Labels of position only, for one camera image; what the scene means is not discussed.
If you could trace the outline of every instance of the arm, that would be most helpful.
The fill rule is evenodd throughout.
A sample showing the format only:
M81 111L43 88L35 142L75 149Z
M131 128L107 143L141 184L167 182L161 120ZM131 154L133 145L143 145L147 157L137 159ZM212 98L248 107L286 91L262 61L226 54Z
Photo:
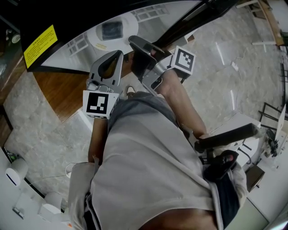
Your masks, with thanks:
M196 138L205 134L205 124L191 104L188 94L175 71L166 71L162 77L163 82L159 85L156 91L163 95L174 112L179 124L183 124L192 129Z
M93 156L99 159L99 164L102 163L103 151L107 139L107 120L94 119L93 131L88 151L88 162L94 162Z

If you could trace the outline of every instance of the white machine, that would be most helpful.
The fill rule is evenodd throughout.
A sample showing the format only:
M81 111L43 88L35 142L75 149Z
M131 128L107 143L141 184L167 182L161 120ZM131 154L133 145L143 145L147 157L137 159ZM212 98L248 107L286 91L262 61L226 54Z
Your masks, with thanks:
M134 50L131 70L142 85L154 96L162 83L162 74L175 69L182 81L192 75L195 55L179 46L175 53L164 52L157 46L138 37L129 38ZM83 91L83 112L89 117L109 119L119 100L119 87L124 55L122 51L105 54L92 65L87 90Z

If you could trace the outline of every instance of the glass panel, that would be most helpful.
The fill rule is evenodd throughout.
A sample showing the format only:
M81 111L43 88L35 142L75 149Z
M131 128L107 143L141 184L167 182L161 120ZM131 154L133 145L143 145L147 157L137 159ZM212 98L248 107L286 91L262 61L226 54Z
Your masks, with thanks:
M132 51L128 38L138 35L157 41L186 12L201 1L158 4L119 15L103 22L67 43L42 65L90 72L92 64L104 54Z

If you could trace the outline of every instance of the shoe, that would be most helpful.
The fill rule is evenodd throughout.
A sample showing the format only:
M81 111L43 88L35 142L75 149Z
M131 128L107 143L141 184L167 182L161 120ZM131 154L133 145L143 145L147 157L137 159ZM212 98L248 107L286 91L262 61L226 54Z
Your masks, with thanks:
M136 93L135 89L132 86L128 86L127 89L126 89L127 98L133 97L134 93Z

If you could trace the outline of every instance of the yellow warning label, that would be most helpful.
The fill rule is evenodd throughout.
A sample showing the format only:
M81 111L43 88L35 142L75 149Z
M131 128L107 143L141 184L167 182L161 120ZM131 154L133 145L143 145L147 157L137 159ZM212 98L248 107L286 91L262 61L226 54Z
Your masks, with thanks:
M57 41L54 26L45 30L31 45L24 51L24 58L27 68L51 45Z

